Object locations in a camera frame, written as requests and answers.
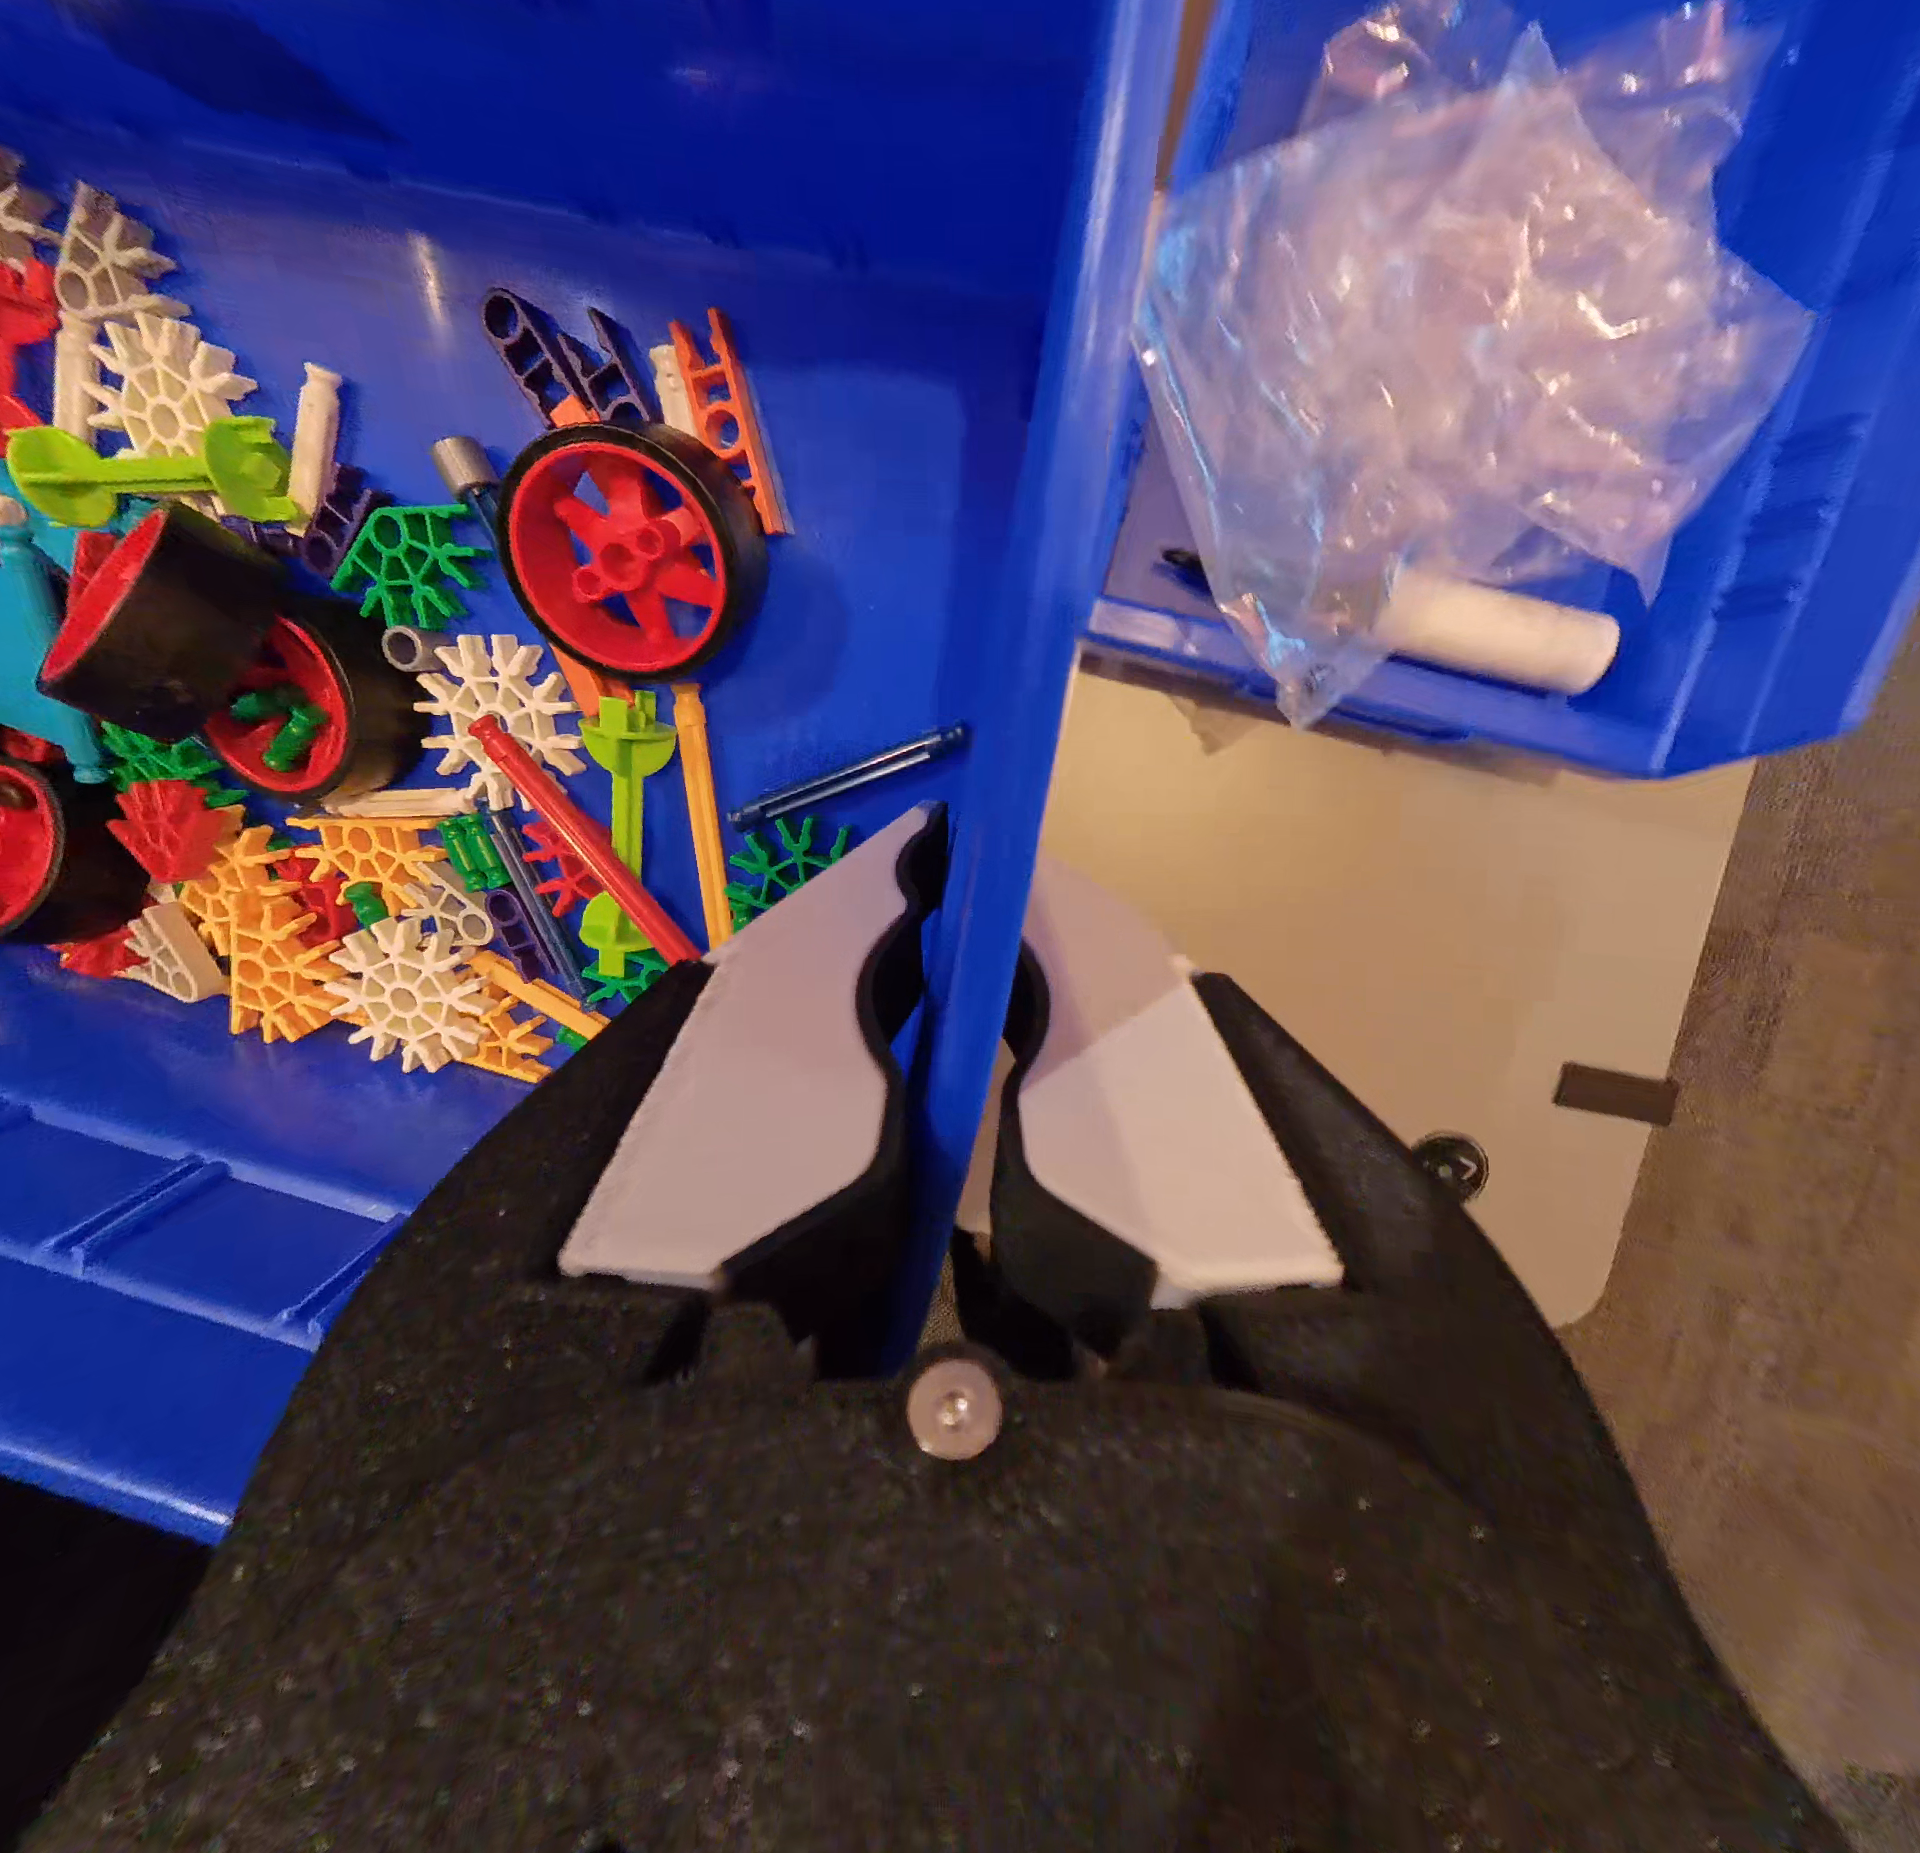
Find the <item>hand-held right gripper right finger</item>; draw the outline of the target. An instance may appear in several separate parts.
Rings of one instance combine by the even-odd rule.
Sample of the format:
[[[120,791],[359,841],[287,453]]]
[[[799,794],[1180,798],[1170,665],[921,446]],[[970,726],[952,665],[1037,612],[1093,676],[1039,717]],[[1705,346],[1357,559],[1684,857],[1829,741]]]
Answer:
[[[1048,857],[999,1044],[987,1342],[1021,1372],[1113,1361],[1161,1312],[1343,1289],[1333,1239],[1187,957]]]

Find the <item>pile of plastic construction pieces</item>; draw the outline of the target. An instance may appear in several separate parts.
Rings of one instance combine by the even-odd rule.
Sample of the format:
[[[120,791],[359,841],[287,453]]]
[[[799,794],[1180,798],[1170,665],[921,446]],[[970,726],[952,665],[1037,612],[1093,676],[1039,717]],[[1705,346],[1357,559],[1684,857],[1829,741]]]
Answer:
[[[479,440],[434,440],[447,496],[402,503],[343,459],[336,370],[302,367],[290,433],[251,408],[256,380],[192,321],[174,260],[109,192],[55,199],[4,152],[2,207],[4,757],[109,783],[110,827],[151,877],[146,909],[118,931],[6,945],[43,947],[69,975],[221,1003],[228,1031],[263,1046],[343,1029],[404,1073],[534,1086],[609,1011],[855,849],[821,807],[728,824],[701,689],[713,665],[637,685],[550,644],[500,560],[507,470]],[[479,300],[534,440],[671,425],[736,473],[769,548],[788,536],[730,317],[669,322],[645,357],[604,311],[586,321],[579,337],[500,285]],[[295,805],[242,785],[204,731],[135,735],[36,687],[69,580],[171,502],[272,557],[287,607],[374,623],[422,721],[420,761],[390,788]]]

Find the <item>clear plastic bag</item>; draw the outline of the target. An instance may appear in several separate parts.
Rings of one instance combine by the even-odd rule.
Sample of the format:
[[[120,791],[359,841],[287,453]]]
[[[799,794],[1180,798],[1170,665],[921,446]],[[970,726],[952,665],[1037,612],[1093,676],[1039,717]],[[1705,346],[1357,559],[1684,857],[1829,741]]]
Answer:
[[[1379,0],[1292,138],[1165,204],[1133,346],[1287,721],[1391,660],[1405,570],[1656,593],[1813,334],[1718,231],[1780,45],[1688,0],[1560,64],[1506,0]]]

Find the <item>large blue plastic bin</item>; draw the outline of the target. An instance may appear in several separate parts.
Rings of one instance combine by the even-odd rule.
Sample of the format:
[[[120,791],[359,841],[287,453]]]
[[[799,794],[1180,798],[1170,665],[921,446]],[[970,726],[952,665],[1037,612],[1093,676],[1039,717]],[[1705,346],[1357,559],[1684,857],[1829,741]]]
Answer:
[[[1179,0],[4,0],[4,152],[109,192],[282,433],[402,503],[539,423],[483,346],[525,293],[645,357],[730,317],[790,535],[701,679],[718,805],[954,721],[821,805],[949,814],[907,1084],[932,1285],[996,1065],[1068,666],[1117,530],[1127,331]],[[4,942],[4,1478],[209,1546],[396,1234],[527,1086]]]

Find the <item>white cylinder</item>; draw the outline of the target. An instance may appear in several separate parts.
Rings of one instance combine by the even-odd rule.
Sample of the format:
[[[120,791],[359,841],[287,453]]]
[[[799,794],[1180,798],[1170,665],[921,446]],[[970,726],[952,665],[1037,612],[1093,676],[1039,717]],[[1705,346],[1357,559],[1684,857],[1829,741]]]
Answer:
[[[1620,653],[1620,621],[1437,570],[1405,570],[1370,630],[1391,656],[1557,696],[1591,691]]]

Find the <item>black table edge clip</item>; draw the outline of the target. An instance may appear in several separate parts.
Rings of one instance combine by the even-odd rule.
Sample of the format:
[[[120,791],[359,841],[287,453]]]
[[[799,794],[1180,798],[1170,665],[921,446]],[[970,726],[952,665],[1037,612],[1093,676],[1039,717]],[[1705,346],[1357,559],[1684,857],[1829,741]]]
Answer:
[[[1679,1086],[1669,1075],[1623,1073],[1581,1062],[1559,1070],[1552,1105],[1649,1130],[1673,1124]]]

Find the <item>small blue plastic bin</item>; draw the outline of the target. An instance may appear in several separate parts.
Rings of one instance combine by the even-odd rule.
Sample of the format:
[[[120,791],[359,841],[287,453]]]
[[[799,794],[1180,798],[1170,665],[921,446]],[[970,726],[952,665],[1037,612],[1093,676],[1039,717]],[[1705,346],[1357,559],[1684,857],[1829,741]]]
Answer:
[[[1376,3],[1213,0],[1175,178],[1292,133],[1323,45]],[[1574,57],[1686,0],[1507,3]],[[1792,385],[1673,541],[1653,602],[1625,573],[1575,580],[1574,605],[1623,623],[1596,689],[1391,662],[1323,732],[1661,781],[1846,738],[1872,713],[1916,614],[1917,5],[1738,3],[1782,47],[1718,178],[1719,223],[1816,314]]]

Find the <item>dark blue toy rod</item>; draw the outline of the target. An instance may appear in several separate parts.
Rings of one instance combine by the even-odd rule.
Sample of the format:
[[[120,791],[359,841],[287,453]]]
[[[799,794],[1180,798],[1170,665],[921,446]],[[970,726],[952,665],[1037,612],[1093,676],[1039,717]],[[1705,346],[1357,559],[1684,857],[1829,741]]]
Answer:
[[[728,824],[739,832],[780,824],[852,793],[863,793],[882,781],[899,778],[933,761],[949,759],[965,750],[970,740],[971,729],[965,721],[948,724],[921,738],[871,752],[858,761],[838,764],[809,781],[761,793],[737,805],[728,814]]]

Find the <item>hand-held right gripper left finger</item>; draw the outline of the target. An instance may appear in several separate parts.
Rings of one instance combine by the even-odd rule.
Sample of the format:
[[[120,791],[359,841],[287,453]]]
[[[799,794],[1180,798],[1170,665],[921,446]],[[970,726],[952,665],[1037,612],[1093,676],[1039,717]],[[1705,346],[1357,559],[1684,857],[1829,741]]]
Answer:
[[[921,804],[709,953],[559,1247],[559,1312],[671,1332],[775,1312],[826,1376],[891,1360],[914,1234],[907,1084],[949,814]]]

